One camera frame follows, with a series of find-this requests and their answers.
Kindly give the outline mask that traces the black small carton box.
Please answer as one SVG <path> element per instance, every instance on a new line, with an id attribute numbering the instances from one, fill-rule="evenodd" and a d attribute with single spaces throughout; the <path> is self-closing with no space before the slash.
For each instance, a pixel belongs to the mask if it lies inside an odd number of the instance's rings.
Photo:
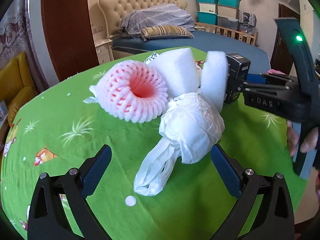
<path id="1" fill-rule="evenodd" d="M 229 72 L 224 103 L 228 105 L 238 100 L 242 92 L 243 82 L 247 79 L 251 62 L 238 53 L 227 53 L 226 57 Z"/>

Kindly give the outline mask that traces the white foam sheet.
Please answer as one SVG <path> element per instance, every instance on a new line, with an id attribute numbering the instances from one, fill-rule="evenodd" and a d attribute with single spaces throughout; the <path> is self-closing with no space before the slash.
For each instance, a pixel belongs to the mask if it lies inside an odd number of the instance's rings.
<path id="1" fill-rule="evenodd" d="M 200 80 L 200 94 L 221 113 L 228 80 L 228 62 L 223 51 L 208 51 Z"/>

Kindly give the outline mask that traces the white plastic bag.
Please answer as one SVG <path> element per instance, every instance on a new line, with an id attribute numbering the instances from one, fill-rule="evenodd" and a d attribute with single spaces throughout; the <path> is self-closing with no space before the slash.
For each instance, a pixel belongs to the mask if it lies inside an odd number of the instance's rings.
<path id="1" fill-rule="evenodd" d="M 155 196 L 167 184 L 177 159 L 199 162 L 222 137 L 224 120 L 200 94 L 182 94 L 168 103 L 159 124 L 160 141 L 146 155 L 136 173 L 133 189 Z"/>

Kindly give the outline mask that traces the large white foam block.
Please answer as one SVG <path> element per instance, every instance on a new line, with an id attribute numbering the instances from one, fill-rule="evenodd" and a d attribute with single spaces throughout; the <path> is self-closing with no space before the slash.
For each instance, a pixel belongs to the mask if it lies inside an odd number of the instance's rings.
<path id="1" fill-rule="evenodd" d="M 148 62 L 147 66 L 162 76 L 171 98 L 196 92 L 200 86 L 199 72 L 190 48 L 163 52 Z"/>

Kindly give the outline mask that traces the pink foam fruit net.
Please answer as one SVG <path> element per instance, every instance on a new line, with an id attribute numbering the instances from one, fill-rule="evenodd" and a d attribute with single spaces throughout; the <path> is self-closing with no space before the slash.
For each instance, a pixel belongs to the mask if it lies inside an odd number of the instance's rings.
<path id="1" fill-rule="evenodd" d="M 155 68 L 133 60 L 115 64 L 90 87 L 103 110 L 132 123 L 150 122 L 160 116 L 168 103 L 167 90 Z"/>

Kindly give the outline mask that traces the pink lined trash bin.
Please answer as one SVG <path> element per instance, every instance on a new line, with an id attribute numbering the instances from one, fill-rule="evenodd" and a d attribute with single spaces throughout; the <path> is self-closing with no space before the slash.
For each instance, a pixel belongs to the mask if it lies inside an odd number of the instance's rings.
<path id="1" fill-rule="evenodd" d="M 275 70 L 275 69 L 269 69 L 266 74 L 279 74 L 279 75 L 286 75 L 285 73 Z"/>

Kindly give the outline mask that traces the dark red room door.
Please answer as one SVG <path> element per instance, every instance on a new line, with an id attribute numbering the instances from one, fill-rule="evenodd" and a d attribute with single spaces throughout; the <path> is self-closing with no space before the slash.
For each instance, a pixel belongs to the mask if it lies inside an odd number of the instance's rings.
<path id="1" fill-rule="evenodd" d="M 298 22 L 300 22 L 300 14 L 283 4 L 279 4 L 278 6 L 278 17 L 294 17 Z M 271 57 L 271 68 L 289 75 L 292 66 L 293 57 L 288 51 L 282 34 L 280 33 L 279 29 L 277 29 L 274 49 Z"/>

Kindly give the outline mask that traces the blue mattress bed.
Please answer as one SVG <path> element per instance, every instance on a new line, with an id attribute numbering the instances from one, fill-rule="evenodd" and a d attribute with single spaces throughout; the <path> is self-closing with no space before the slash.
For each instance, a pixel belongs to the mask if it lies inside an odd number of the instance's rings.
<path id="1" fill-rule="evenodd" d="M 267 53 L 253 45 L 218 34 L 196 30 L 193 38 L 159 38 L 144 41 L 140 37 L 120 37 L 113 42 L 113 49 L 131 54 L 174 48 L 193 47 L 204 52 L 223 51 L 238 53 L 251 61 L 250 74 L 265 73 L 270 69 Z"/>

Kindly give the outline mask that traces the houndstooth bag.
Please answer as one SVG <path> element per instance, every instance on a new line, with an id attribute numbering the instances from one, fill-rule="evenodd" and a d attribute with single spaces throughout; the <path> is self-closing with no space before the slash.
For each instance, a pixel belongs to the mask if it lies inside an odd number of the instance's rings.
<path id="1" fill-rule="evenodd" d="M 255 27 L 257 24 L 256 15 L 250 12 L 239 10 L 239 23 Z"/>

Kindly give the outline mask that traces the grey clear storage bin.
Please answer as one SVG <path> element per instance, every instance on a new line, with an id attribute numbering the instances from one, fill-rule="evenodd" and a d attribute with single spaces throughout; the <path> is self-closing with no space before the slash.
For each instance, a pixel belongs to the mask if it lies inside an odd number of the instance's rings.
<path id="1" fill-rule="evenodd" d="M 217 25 L 224 27 L 224 28 L 237 30 L 238 26 L 239 26 L 239 20 L 236 18 L 228 18 L 228 17 L 218 16 L 217 17 Z"/>

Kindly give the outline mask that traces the beige storage bin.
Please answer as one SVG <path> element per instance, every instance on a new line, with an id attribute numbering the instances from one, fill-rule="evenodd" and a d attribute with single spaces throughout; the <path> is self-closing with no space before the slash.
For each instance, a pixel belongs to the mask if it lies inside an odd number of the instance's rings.
<path id="1" fill-rule="evenodd" d="M 237 7 L 229 7 L 225 5 L 217 5 L 217 15 L 226 18 L 239 18 L 239 9 Z"/>

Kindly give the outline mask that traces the teal storage bin lower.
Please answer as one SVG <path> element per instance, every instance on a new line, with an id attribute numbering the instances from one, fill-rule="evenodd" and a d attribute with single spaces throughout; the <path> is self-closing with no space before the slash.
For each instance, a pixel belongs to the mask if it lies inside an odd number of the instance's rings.
<path id="1" fill-rule="evenodd" d="M 217 14 L 212 12 L 197 12 L 197 18 L 200 23 L 217 25 Z"/>

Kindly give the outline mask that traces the green cartoon tablecloth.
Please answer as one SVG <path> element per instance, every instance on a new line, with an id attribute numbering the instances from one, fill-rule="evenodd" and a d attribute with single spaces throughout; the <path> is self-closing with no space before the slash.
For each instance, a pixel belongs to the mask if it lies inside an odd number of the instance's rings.
<path id="1" fill-rule="evenodd" d="M 65 174 L 94 156 L 103 144 L 112 160 L 87 201 L 113 239 L 210 239 L 228 215 L 236 198 L 229 195 L 209 154 L 195 164 L 179 158 L 166 187 L 144 197 L 133 181 L 146 154 L 157 144 L 160 118 L 143 124 L 119 120 L 98 103 L 83 102 L 93 94 L 90 85 L 117 62 L 97 66 L 46 90 L 16 115 L 9 150 L 2 159 L 1 204 L 8 221 L 27 239 L 27 212 L 39 175 Z M 225 131 L 220 145 L 257 174 L 281 172 L 298 207 L 306 180 L 292 170 L 286 148 L 286 121 L 244 105 L 242 95 L 224 105 Z"/>

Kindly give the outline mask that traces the teal storage bin top right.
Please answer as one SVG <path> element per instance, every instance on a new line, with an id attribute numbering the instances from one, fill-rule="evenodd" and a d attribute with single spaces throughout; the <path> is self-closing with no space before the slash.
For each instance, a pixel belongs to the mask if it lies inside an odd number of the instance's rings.
<path id="1" fill-rule="evenodd" d="M 219 0 L 219 5 L 228 6 L 228 7 L 240 7 L 241 0 Z"/>

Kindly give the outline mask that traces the white storage bin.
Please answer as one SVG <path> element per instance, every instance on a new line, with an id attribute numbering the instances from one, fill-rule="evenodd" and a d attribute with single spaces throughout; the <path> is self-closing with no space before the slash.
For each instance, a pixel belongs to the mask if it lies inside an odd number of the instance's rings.
<path id="1" fill-rule="evenodd" d="M 214 3 L 199 3 L 199 12 L 217 14 L 217 5 Z"/>

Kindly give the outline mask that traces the striped brown pillow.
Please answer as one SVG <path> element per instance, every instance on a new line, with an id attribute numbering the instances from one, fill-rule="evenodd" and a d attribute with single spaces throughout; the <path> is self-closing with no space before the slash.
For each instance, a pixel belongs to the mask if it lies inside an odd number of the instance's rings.
<path id="1" fill-rule="evenodd" d="M 144 41 L 159 38 L 194 38 L 193 34 L 186 29 L 170 25 L 146 27 L 140 34 Z"/>

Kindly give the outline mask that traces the lavender striped duvet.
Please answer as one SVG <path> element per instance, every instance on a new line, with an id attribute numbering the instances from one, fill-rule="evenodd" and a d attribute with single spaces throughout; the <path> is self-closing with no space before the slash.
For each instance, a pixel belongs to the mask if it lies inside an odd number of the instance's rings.
<path id="1" fill-rule="evenodd" d="M 144 28 L 156 26 L 178 26 L 194 31 L 195 21 L 191 14 L 175 4 L 160 4 L 133 11 L 120 20 L 119 31 L 137 36 Z"/>

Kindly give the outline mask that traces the cream nightstand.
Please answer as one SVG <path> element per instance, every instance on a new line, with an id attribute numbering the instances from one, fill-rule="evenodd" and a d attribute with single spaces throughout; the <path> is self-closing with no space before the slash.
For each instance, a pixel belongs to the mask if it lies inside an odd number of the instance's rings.
<path id="1" fill-rule="evenodd" d="M 95 50 L 99 64 L 108 63 L 114 60 L 111 39 L 101 39 L 95 41 Z"/>

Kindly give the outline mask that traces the beige tufted headboard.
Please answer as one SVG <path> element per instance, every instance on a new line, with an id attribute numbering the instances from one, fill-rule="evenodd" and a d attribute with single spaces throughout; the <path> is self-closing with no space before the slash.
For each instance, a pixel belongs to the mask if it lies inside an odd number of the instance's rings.
<path id="1" fill-rule="evenodd" d="M 188 5 L 185 0 L 98 0 L 97 4 L 105 20 L 106 37 L 110 39 L 120 34 L 121 19 L 131 12 L 160 4 L 175 4 L 181 9 Z"/>

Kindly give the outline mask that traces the lace patterned curtain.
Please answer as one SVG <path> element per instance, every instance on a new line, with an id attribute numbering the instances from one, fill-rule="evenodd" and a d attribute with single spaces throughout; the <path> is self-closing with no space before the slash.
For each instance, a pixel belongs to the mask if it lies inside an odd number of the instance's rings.
<path id="1" fill-rule="evenodd" d="M 33 59 L 28 13 L 26 0 L 14 0 L 1 20 L 1 68 L 21 52 Z"/>

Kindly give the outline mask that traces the wooden crib rail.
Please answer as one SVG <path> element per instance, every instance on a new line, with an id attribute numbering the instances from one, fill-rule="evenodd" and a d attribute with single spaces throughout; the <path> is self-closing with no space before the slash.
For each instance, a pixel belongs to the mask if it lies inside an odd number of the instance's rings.
<path id="1" fill-rule="evenodd" d="M 200 22 L 195 23 L 195 29 L 200 30 L 200 31 L 204 31 L 207 33 L 222 35 L 224 37 L 230 37 L 235 40 L 245 42 L 246 44 L 250 44 L 255 47 L 258 47 L 258 45 L 257 45 L 258 32 L 257 31 L 253 35 L 249 35 L 248 33 L 244 33 L 244 32 L 238 31 L 238 30 L 233 30 L 233 29 L 221 27 L 218 25 L 200 23 Z"/>

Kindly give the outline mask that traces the dark red door frame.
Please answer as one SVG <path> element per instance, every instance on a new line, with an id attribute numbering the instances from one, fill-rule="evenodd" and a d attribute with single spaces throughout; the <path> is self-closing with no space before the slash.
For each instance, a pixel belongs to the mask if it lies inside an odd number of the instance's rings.
<path id="1" fill-rule="evenodd" d="M 88 0 L 41 0 L 48 53 L 59 81 L 96 67 Z"/>

